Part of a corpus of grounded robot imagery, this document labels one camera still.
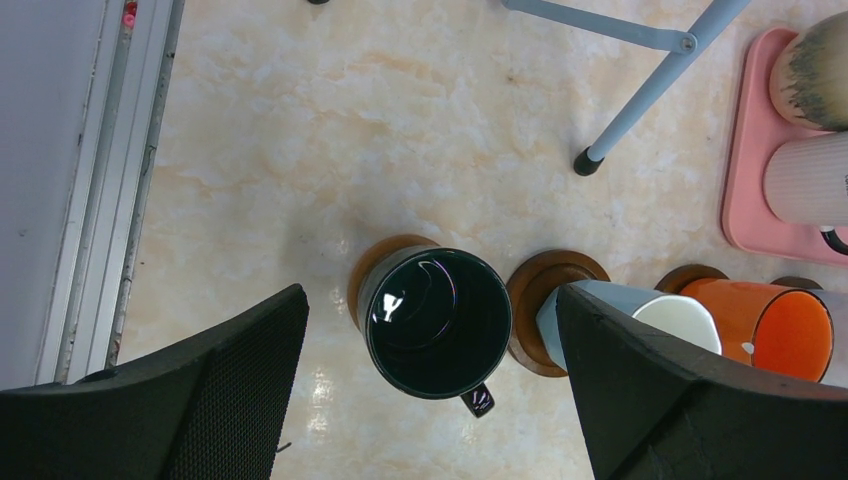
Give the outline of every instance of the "mug handle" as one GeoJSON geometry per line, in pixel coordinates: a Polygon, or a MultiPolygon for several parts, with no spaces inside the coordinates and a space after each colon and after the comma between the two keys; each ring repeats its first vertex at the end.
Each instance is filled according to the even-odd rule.
{"type": "Polygon", "coordinates": [[[495,398],[492,397],[489,389],[483,383],[474,387],[473,390],[463,393],[461,398],[468,410],[471,410],[471,414],[477,418],[495,408],[495,398]]]}
{"type": "Polygon", "coordinates": [[[834,252],[848,255],[848,245],[839,238],[834,227],[821,227],[822,238],[824,238],[827,246],[833,249],[834,252]]]}

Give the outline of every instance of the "black mug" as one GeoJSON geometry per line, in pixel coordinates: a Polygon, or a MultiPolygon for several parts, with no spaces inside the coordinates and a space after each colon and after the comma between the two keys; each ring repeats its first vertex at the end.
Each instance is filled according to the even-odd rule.
{"type": "Polygon", "coordinates": [[[355,294],[354,321],[390,384],[429,400],[462,397],[478,418],[494,407],[483,382],[506,353],[512,308],[486,262],[452,248],[401,248],[355,294]]]}

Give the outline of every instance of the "beige floor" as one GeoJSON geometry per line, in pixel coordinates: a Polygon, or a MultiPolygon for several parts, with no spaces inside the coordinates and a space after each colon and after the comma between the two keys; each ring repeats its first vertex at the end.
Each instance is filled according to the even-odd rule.
{"type": "MultiPolygon", "coordinates": [[[[567,3],[685,29],[708,1],[567,3]]],[[[353,263],[408,232],[505,278],[565,247],[638,286],[702,262],[848,291],[843,270],[743,253],[718,224],[746,46],[844,9],[754,0],[584,179],[570,159],[660,53],[496,0],[189,0],[120,360],[299,282],[312,310],[275,478],[591,478],[568,380],[507,357],[481,420],[384,382],[347,315],[353,263]]]]}

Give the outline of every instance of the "gray panel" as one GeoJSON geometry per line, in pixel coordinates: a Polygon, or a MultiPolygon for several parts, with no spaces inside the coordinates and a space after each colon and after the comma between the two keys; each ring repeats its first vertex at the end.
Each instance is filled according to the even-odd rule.
{"type": "Polygon", "coordinates": [[[35,381],[104,4],[0,5],[0,389],[35,381]]]}

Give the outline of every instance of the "wooden coaster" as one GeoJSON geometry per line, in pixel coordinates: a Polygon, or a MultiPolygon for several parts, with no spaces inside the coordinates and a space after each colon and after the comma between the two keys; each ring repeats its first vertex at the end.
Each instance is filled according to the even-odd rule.
{"type": "Polygon", "coordinates": [[[675,268],[668,273],[660,283],[654,287],[654,290],[659,290],[665,293],[678,294],[686,288],[690,283],[703,280],[705,278],[717,278],[719,280],[728,280],[727,275],[721,270],[706,265],[686,265],[680,268],[675,268]]]}
{"type": "Polygon", "coordinates": [[[771,282],[771,284],[780,285],[781,287],[800,288],[802,290],[824,290],[824,288],[815,281],[804,277],[780,277],[771,282]]]}
{"type": "Polygon", "coordinates": [[[548,356],[536,314],[554,289],[579,280],[608,282],[609,275],[582,253],[549,250],[524,262],[507,282],[513,315],[509,353],[531,372],[544,377],[568,375],[548,356]]]}
{"type": "Polygon", "coordinates": [[[402,248],[417,247],[419,245],[427,245],[438,247],[439,244],[429,238],[419,235],[395,235],[377,242],[359,257],[353,271],[350,273],[350,280],[347,283],[347,308],[350,312],[350,318],[353,324],[359,329],[359,323],[356,321],[356,311],[359,307],[359,289],[362,287],[362,282],[365,277],[371,273],[371,270],[380,263],[381,260],[389,255],[397,252],[402,248]]]}

